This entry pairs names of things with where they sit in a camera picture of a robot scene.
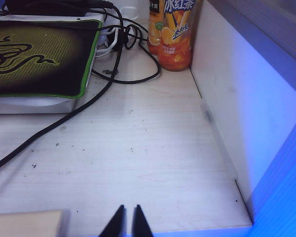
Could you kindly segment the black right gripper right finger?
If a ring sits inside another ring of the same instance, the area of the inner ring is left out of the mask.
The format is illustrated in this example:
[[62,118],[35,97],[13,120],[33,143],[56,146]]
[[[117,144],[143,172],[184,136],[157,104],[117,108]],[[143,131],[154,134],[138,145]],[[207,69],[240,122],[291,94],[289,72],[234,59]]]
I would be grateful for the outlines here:
[[139,204],[134,208],[132,220],[133,237],[153,237],[153,233]]

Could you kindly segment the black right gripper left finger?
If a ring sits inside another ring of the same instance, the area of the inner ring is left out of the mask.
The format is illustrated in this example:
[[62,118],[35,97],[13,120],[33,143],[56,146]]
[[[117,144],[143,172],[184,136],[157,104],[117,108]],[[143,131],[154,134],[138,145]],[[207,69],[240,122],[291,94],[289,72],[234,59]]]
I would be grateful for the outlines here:
[[105,228],[99,234],[99,237],[125,237],[126,236],[126,208],[122,204]]

